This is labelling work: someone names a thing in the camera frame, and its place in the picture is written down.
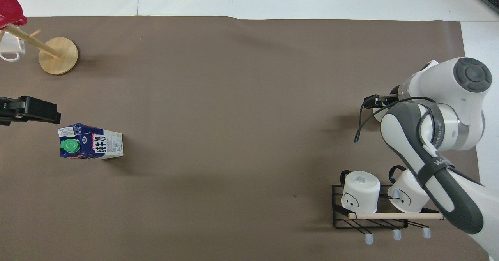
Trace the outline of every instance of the black mug handle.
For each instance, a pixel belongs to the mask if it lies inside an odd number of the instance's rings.
[[[342,184],[343,187],[345,186],[346,175],[349,174],[349,173],[351,173],[351,171],[344,170],[344,171],[342,171],[342,174],[340,174],[340,183]]]
[[[393,174],[394,174],[394,172],[395,172],[395,170],[396,170],[396,169],[399,169],[399,170],[401,170],[401,171],[406,170],[406,168],[405,168],[405,167],[400,166],[400,165],[393,166],[393,167],[390,169],[390,171],[388,172],[388,179],[390,179],[390,182],[391,182],[392,184],[393,184],[393,183],[395,183],[395,177],[393,176]]]

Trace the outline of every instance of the white floor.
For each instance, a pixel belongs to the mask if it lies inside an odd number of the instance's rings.
[[[499,14],[479,0],[18,0],[25,16],[232,16],[461,21],[465,53],[499,73]],[[483,107],[487,126],[477,146],[481,181],[499,190],[499,85]]]

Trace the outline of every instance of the red mug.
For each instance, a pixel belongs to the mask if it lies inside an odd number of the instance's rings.
[[[17,0],[0,0],[0,30],[8,24],[22,26],[26,24],[23,8]]]

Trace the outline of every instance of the round wooden base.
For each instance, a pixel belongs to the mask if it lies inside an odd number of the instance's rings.
[[[76,61],[78,60],[78,49],[68,38],[53,38],[45,44],[59,52],[61,57],[55,58],[41,50],[38,55],[38,61],[44,71],[53,75],[61,75],[70,71],[76,64]]]

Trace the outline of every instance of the mug handle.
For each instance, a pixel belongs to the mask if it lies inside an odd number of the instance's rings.
[[[17,25],[17,26],[23,26],[26,23],[27,23],[26,17],[25,16],[21,16],[21,18],[18,21],[14,22],[13,24]]]
[[[396,166],[393,166],[390,171],[388,172],[388,179],[390,179],[390,182],[393,184],[395,183],[395,177],[393,176],[394,172],[396,169],[399,169],[401,171],[404,171],[406,170],[405,167],[401,166],[401,165],[396,165]]]
[[[351,171],[349,170],[344,170],[342,171],[342,174],[340,174],[340,183],[341,185],[344,187],[345,186],[345,178],[346,178],[346,175],[351,173]]]
[[[0,57],[3,59],[3,60],[6,60],[7,62],[17,62],[20,58],[21,58],[21,55],[19,55],[18,52],[16,52],[16,58],[6,58],[2,55],[2,53],[0,53]]]

